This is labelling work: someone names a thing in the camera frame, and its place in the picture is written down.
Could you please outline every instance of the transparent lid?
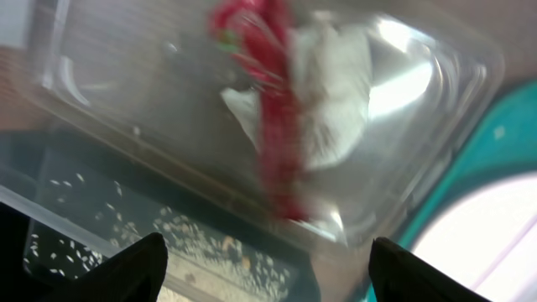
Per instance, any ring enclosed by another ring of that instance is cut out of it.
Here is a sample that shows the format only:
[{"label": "transparent lid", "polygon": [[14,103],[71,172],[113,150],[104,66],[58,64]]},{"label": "transparent lid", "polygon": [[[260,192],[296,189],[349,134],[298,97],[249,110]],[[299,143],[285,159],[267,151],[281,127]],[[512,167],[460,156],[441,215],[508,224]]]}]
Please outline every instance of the transparent lid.
[{"label": "transparent lid", "polygon": [[315,220],[277,221],[256,150],[220,97],[253,82],[207,33],[218,3],[38,2],[13,78],[58,117],[312,253],[358,257],[364,242],[397,229],[503,76],[493,44],[426,3],[292,2],[297,28],[315,10],[367,28],[373,83],[352,154],[300,186]]}]

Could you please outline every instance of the red object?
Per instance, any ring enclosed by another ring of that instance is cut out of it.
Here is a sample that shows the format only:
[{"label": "red object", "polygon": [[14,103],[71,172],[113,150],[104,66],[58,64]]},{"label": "red object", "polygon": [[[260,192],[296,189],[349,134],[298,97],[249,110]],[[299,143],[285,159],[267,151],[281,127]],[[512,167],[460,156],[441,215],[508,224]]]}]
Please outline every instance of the red object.
[{"label": "red object", "polygon": [[211,16],[211,33],[217,38],[236,34],[241,52],[233,57],[261,83],[260,160],[268,197],[279,216],[305,220],[295,194],[302,163],[300,104],[290,88],[286,51],[290,25],[284,0],[226,0]]}]

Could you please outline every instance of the clear plastic tray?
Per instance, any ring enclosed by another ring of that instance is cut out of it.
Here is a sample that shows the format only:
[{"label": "clear plastic tray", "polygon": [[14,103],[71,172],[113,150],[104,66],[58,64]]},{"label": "clear plastic tray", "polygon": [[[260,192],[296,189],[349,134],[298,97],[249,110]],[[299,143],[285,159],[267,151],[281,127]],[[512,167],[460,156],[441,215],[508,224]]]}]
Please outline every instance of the clear plastic tray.
[{"label": "clear plastic tray", "polygon": [[494,44],[427,3],[292,1],[297,26],[315,10],[368,26],[373,87],[350,158],[302,185],[322,215],[276,221],[254,147],[219,95],[252,82],[206,32],[218,3],[38,2],[14,81],[56,116],[306,251],[345,256],[344,265],[422,201],[503,77]]}]

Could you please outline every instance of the white cloth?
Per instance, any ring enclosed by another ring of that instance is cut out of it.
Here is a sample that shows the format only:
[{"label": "white cloth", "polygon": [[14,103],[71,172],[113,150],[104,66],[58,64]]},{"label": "white cloth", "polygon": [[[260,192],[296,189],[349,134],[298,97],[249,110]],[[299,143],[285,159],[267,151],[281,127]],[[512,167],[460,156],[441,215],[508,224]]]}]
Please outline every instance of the white cloth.
[{"label": "white cloth", "polygon": [[[335,30],[317,22],[293,33],[291,73],[300,100],[300,143],[306,170],[338,165],[356,147],[368,121],[371,56],[366,29]],[[227,88],[222,98],[258,147],[258,92]]]}]

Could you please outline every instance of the brown table surface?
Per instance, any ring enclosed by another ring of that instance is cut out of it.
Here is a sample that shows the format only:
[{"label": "brown table surface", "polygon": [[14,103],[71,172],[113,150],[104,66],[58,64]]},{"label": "brown table surface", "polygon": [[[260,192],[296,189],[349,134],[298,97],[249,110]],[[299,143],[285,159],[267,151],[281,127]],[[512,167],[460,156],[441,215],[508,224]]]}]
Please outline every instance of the brown table surface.
[{"label": "brown table surface", "polygon": [[[537,77],[537,1],[535,0],[430,0],[437,7],[487,35],[502,48],[506,71],[500,93]],[[8,54],[0,49],[0,130],[40,128],[53,120],[33,107],[13,88],[8,75]],[[312,260],[324,301],[348,296],[360,279],[319,259]]]}]

